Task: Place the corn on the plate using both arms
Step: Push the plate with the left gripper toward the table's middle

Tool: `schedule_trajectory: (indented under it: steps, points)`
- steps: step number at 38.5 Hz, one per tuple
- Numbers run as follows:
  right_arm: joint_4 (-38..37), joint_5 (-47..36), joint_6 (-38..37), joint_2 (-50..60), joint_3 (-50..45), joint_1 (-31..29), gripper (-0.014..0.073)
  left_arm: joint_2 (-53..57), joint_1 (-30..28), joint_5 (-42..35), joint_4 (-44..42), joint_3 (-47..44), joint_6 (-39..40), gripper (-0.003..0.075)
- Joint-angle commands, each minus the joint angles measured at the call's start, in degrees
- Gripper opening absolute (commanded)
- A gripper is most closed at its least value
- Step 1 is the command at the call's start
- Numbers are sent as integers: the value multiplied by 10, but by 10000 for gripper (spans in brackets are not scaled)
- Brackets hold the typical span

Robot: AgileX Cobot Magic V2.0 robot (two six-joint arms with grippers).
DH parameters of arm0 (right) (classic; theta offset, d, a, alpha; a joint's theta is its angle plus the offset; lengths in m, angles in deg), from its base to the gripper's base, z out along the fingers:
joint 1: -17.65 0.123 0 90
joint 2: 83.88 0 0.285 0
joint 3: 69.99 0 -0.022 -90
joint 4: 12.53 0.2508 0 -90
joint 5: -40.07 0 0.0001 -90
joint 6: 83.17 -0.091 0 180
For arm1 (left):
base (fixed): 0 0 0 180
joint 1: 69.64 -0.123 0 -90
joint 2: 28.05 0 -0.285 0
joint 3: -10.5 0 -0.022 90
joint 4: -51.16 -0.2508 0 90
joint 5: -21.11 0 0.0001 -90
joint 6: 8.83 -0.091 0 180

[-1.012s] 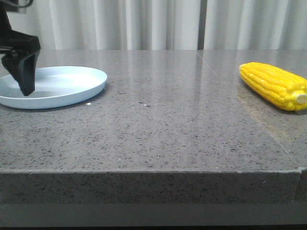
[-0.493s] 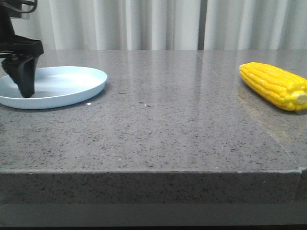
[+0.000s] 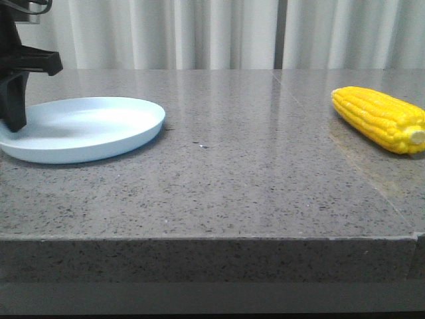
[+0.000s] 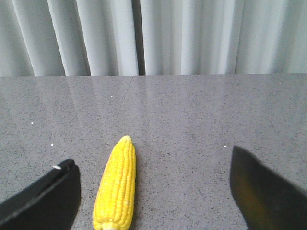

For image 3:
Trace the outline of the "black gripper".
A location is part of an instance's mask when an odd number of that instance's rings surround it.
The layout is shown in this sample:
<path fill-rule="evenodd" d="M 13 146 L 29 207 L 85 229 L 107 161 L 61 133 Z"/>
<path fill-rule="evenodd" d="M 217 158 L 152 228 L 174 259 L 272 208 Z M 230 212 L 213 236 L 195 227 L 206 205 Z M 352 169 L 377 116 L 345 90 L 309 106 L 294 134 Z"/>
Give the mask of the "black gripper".
<path fill-rule="evenodd" d="M 1 119 L 11 132 L 18 132 L 27 124 L 25 92 L 29 72 L 54 76 L 63 69 L 58 52 L 28 47 L 21 42 L 13 12 L 43 15 L 52 7 L 52 1 L 34 3 L 42 9 L 31 9 L 30 1 L 1 2 Z"/>

